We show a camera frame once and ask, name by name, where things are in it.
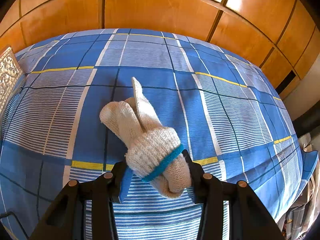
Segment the white knit gloves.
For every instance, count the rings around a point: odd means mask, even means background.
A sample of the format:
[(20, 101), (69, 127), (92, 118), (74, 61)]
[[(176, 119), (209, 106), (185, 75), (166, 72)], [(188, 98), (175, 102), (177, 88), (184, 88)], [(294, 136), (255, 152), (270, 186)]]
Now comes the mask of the white knit gloves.
[(127, 147), (126, 163), (135, 175), (163, 197), (178, 198), (191, 187), (184, 147), (177, 132), (162, 125), (139, 81), (131, 81), (134, 96), (106, 104), (100, 121)]

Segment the ornate gold tissue box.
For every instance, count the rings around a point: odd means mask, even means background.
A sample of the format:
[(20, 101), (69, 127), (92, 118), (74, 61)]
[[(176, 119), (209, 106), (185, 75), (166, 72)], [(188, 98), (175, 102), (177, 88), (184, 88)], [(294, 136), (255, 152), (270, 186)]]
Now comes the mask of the ornate gold tissue box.
[(1, 51), (1, 112), (22, 74), (11, 46), (6, 46)]

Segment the wooden wardrobe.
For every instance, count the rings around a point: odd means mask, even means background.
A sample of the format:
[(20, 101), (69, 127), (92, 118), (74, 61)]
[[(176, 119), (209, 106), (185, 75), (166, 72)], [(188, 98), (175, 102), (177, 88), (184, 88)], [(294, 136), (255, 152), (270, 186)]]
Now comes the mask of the wooden wardrobe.
[(281, 98), (319, 55), (319, 26), (300, 0), (12, 0), (1, 46), (102, 28), (142, 28), (221, 46), (259, 66)]

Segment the blue plaid bedsheet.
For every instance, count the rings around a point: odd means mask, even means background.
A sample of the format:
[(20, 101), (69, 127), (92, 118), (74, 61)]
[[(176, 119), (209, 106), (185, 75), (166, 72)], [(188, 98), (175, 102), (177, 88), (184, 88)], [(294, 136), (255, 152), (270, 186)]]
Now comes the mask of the blue plaid bedsheet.
[(68, 33), (15, 54), (24, 75), (1, 118), (1, 225), (27, 239), (71, 179), (93, 180), (125, 145), (99, 119), (133, 96), (135, 77), (161, 123), (220, 180), (246, 181), (275, 220), (317, 168), (262, 70), (192, 37), (143, 29)]

